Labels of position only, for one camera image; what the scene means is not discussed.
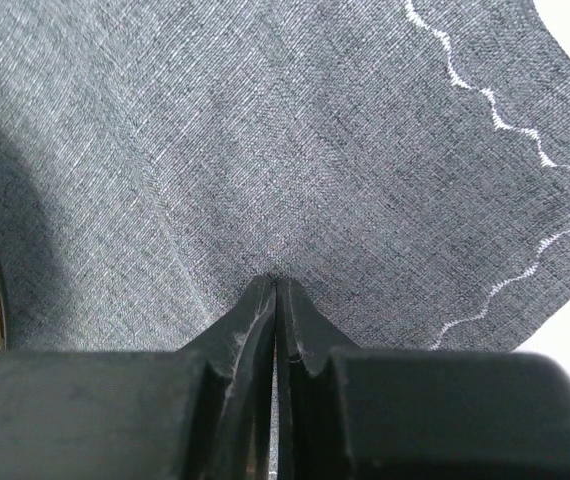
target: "white stitching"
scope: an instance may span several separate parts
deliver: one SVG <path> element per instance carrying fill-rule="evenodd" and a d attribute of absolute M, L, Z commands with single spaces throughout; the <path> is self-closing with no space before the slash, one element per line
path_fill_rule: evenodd
<path fill-rule="evenodd" d="M 489 101 L 490 107 L 492 109 L 492 121 L 494 123 L 494 128 L 496 130 L 510 130 L 510 131 L 514 131 L 514 132 L 517 132 L 517 133 L 520 133 L 522 135 L 529 137 L 530 139 L 532 139 L 536 142 L 536 148 L 538 149 L 538 157 L 540 158 L 540 161 L 541 161 L 541 167 L 543 167 L 543 168 L 560 168 L 560 169 L 567 170 L 570 172 L 570 165 L 561 165 L 561 164 L 555 163 L 545 153 L 545 151 L 543 150 L 541 135 L 538 132 L 538 130 L 536 130 L 535 128 L 523 128 L 523 127 L 517 127 L 515 125 L 510 125 L 509 123 L 505 122 L 505 120 L 503 120 L 501 118 L 501 116 L 498 113 L 498 110 L 496 108 L 496 97 L 494 95 L 494 92 L 490 88 L 478 88 L 476 86 L 469 84 L 468 82 L 466 82 L 465 80 L 462 79 L 462 77 L 454 69 L 454 65 L 452 62 L 452 56 L 453 56 L 453 54 L 452 54 L 452 42 L 451 42 L 451 38 L 447 34 L 447 32 L 443 32 L 442 30 L 438 30 L 437 28 L 434 28 L 431 25 L 429 25 L 427 22 L 425 22 L 425 20 L 423 20 L 421 18 L 421 16 L 416 12 L 416 9 L 414 8 L 414 4 L 413 4 L 412 0 L 406 0 L 405 10 L 406 10 L 406 14 L 407 14 L 407 19 L 410 23 L 413 23 L 418 28 L 422 28 L 424 30 L 427 30 L 428 32 L 430 32 L 432 35 L 434 35 L 441 42 L 441 45 L 443 46 L 443 49 L 445 50 L 445 53 L 447 55 L 447 72 L 449 73 L 450 83 L 452 84 L 452 86 L 464 88 L 466 90 L 471 90 L 474 92 L 478 92 L 478 93 L 482 94 Z M 463 323 L 474 322 L 474 321 L 481 320 L 481 319 L 485 318 L 487 316 L 488 311 L 489 311 L 489 306 L 492 302 L 492 299 L 494 297 L 496 297 L 496 295 L 498 295 L 501 292 L 501 290 L 503 290 L 509 284 L 515 283 L 515 282 L 520 282 L 520 281 L 523 281 L 523 280 L 533 276 L 536 273 L 536 270 L 538 270 L 539 261 L 541 259 L 541 256 L 543 255 L 543 252 L 545 252 L 545 250 L 547 250 L 549 247 L 551 247 L 561 237 L 563 237 L 564 235 L 569 235 L 569 234 L 570 234 L 570 228 L 568 228 L 567 230 L 563 230 L 561 232 L 555 233 L 554 235 L 552 235 L 550 237 L 542 239 L 539 242 L 538 250 L 536 252 L 536 258 L 531 265 L 529 265 L 525 270 L 523 270 L 523 272 L 520 275 L 518 275 L 516 277 L 508 278 L 508 279 L 503 280 L 503 281 L 497 283 L 496 285 L 492 286 L 492 289 L 491 289 L 490 293 L 487 295 L 487 297 L 485 298 L 485 302 L 483 303 L 483 307 L 481 308 L 479 313 L 477 313 L 476 315 L 474 315 L 472 317 L 461 318 L 458 320 L 454 320 L 454 321 L 445 323 L 443 325 L 443 327 L 441 328 L 441 331 L 439 332 L 438 336 L 436 337 L 436 340 L 434 340 L 434 343 L 429 347 L 429 349 L 430 350 L 438 349 L 441 346 L 441 344 L 443 343 L 443 339 L 444 339 L 445 335 L 452 328 L 457 327 L 458 325 L 461 325 Z"/>

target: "white thread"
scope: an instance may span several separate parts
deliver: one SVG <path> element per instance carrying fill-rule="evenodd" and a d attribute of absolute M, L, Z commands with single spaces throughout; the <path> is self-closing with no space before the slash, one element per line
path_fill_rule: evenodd
<path fill-rule="evenodd" d="M 450 36 L 447 34 L 447 32 L 443 32 L 442 30 L 438 30 L 437 28 L 434 28 L 431 25 L 429 25 L 427 22 L 425 22 L 425 20 L 423 20 L 421 18 L 421 16 L 416 12 L 416 9 L 414 8 L 414 4 L 413 4 L 412 0 L 406 0 L 405 11 L 407 14 L 407 19 L 410 23 L 413 23 L 418 28 L 422 28 L 424 30 L 427 30 L 428 32 L 430 32 L 432 35 L 434 35 L 441 42 L 441 45 L 443 46 L 443 50 L 445 50 L 445 54 L 447 56 L 447 73 L 449 74 L 451 85 L 453 87 L 460 87 L 460 88 L 464 88 L 466 90 L 478 92 L 478 93 L 482 94 L 487 99 L 487 101 L 490 104 L 491 110 L 492 110 L 492 122 L 494 123 L 494 128 L 496 130 L 515 131 L 517 133 L 525 135 L 526 137 L 529 137 L 530 139 L 532 139 L 536 142 L 536 148 L 538 150 L 538 157 L 541 161 L 541 167 L 544 167 L 544 168 L 560 168 L 560 169 L 567 170 L 570 172 L 570 165 L 558 164 L 558 163 L 554 162 L 551 158 L 549 158 L 549 156 L 545 153 L 545 151 L 543 150 L 543 143 L 541 141 L 541 135 L 538 132 L 538 130 L 536 130 L 535 128 L 523 128 L 523 127 L 518 127 L 516 125 L 510 125 L 505 120 L 503 120 L 503 118 L 498 113 L 498 109 L 496 108 L 496 96 L 490 88 L 475 87 L 475 86 L 467 83 L 465 80 L 463 80 L 461 78 L 461 76 L 458 74 L 458 72 L 454 68 L 454 64 L 452 61 L 452 58 L 453 58 L 452 41 L 451 41 Z M 539 261 L 541 259 L 541 256 L 543 255 L 543 252 L 545 252 L 545 250 L 547 250 L 549 247 L 551 247 L 558 239 L 560 239 L 561 237 L 563 237 L 565 235 L 569 235 L 569 234 L 570 234 L 570 228 L 568 228 L 567 230 L 563 230 L 562 232 L 556 233 L 550 237 L 542 239 L 539 242 L 539 246 L 538 246 L 538 250 L 536 252 L 536 258 L 534 260 L 534 263 L 532 263 L 529 267 L 527 267 L 520 275 L 518 275 L 516 277 L 508 278 L 508 279 L 503 280 L 500 283 L 492 286 L 490 293 L 485 298 L 485 302 L 483 303 L 483 307 L 481 308 L 481 310 L 476 315 L 474 315 L 472 317 L 462 318 L 462 319 L 458 319 L 458 320 L 454 320 L 454 321 L 445 323 L 443 325 L 443 328 L 441 328 L 441 331 L 439 332 L 438 336 L 436 337 L 436 340 L 434 341 L 434 343 L 431 345 L 431 347 L 429 349 L 430 350 L 438 349 L 441 346 L 441 344 L 443 343 L 443 339 L 444 339 L 445 335 L 452 328 L 457 327 L 458 325 L 461 325 L 463 323 L 474 322 L 474 321 L 482 320 L 483 318 L 485 318 L 487 316 L 488 311 L 489 311 L 489 306 L 492 302 L 492 299 L 494 297 L 496 297 L 496 295 L 498 295 L 501 292 L 501 290 L 503 290 L 509 284 L 526 280 L 527 278 L 534 275 L 536 273 L 536 270 L 538 270 Z"/>

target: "cloth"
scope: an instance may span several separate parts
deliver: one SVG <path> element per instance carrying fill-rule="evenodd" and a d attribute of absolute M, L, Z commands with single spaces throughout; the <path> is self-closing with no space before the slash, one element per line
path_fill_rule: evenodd
<path fill-rule="evenodd" d="M 570 298 L 570 60 L 529 1 L 0 1 L 11 347 L 179 348 L 257 273 L 363 346 Z"/>

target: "gray cloth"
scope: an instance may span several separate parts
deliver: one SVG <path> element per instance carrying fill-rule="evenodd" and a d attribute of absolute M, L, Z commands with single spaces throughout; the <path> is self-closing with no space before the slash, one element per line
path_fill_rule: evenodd
<path fill-rule="evenodd" d="M 570 60 L 531 2 L 416 15 L 0 1 L 11 346 L 178 348 L 258 273 L 362 345 L 522 342 L 570 298 Z"/>

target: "scalloped stitch line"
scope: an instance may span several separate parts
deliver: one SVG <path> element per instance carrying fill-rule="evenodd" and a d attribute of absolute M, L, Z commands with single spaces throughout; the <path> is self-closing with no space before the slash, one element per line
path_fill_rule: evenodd
<path fill-rule="evenodd" d="M 423 20 L 421 16 L 416 12 L 412 0 L 406 1 L 405 11 L 407 14 L 407 20 L 410 23 L 414 24 L 418 28 L 427 30 L 441 42 L 443 50 L 445 50 L 445 54 L 447 55 L 447 72 L 449 73 L 450 83 L 452 84 L 452 86 L 478 92 L 487 99 L 491 107 L 492 121 L 494 123 L 495 130 L 514 131 L 534 140 L 536 142 L 536 148 L 538 149 L 538 157 L 540 158 L 541 161 L 541 167 L 560 168 L 563 170 L 568 170 L 570 172 L 570 165 L 558 164 L 554 162 L 552 159 L 550 159 L 549 156 L 545 153 L 545 151 L 543 150 L 541 135 L 538 130 L 536 130 L 535 128 L 523 128 L 523 127 L 518 127 L 516 125 L 510 125 L 501 118 L 496 108 L 496 97 L 494 95 L 494 92 L 490 88 L 478 88 L 476 86 L 469 84 L 468 82 L 466 82 L 461 78 L 458 72 L 454 69 L 454 65 L 452 62 L 452 57 L 453 57 L 452 41 L 447 32 L 438 30 L 437 28 L 434 28 L 431 25 L 429 25 L 427 22 L 425 22 L 425 20 Z M 556 241 L 558 241 L 561 237 L 569 234 L 570 234 L 570 228 L 555 233 L 550 237 L 542 239 L 538 244 L 538 250 L 536 251 L 536 258 L 531 265 L 529 265 L 525 270 L 523 270 L 523 272 L 520 275 L 508 278 L 506 280 L 497 283 L 496 285 L 493 285 L 492 289 L 490 290 L 490 293 L 485 298 L 485 302 L 483 303 L 481 310 L 476 315 L 445 323 L 441 328 L 441 331 L 439 332 L 438 336 L 436 337 L 436 340 L 434 340 L 434 343 L 429 347 L 429 349 L 437 350 L 438 348 L 440 348 L 445 338 L 445 335 L 452 328 L 455 328 L 463 323 L 475 322 L 485 318 L 487 316 L 487 313 L 489 312 L 490 304 L 494 299 L 494 297 L 496 297 L 508 285 L 516 282 L 521 282 L 533 276 L 538 270 L 541 256 L 543 255 L 545 250 L 547 250 L 554 243 L 556 243 Z"/>

